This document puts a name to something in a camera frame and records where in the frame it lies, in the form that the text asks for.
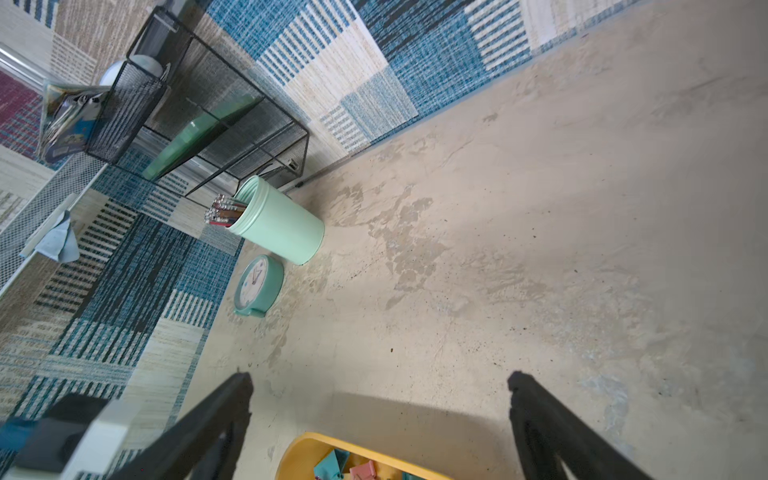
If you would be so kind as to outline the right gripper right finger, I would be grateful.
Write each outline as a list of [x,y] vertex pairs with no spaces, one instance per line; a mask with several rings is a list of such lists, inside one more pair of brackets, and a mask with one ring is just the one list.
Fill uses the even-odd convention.
[[527,479],[647,479],[554,395],[522,371],[507,380],[509,419]]

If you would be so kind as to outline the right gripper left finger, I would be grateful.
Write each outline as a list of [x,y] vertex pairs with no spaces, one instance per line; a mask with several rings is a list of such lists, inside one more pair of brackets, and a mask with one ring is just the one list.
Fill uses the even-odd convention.
[[253,383],[235,373],[113,479],[231,479],[250,422]]

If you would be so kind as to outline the yellow storage tray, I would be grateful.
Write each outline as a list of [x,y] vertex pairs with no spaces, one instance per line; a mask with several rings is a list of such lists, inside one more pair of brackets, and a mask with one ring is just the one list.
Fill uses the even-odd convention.
[[448,479],[448,476],[346,441],[309,432],[289,445],[275,478]]

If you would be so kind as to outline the pink binder clip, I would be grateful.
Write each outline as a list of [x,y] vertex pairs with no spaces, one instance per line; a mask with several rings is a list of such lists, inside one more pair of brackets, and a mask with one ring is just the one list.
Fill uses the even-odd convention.
[[349,478],[351,480],[377,480],[378,475],[375,463],[369,460],[366,463],[351,467]]

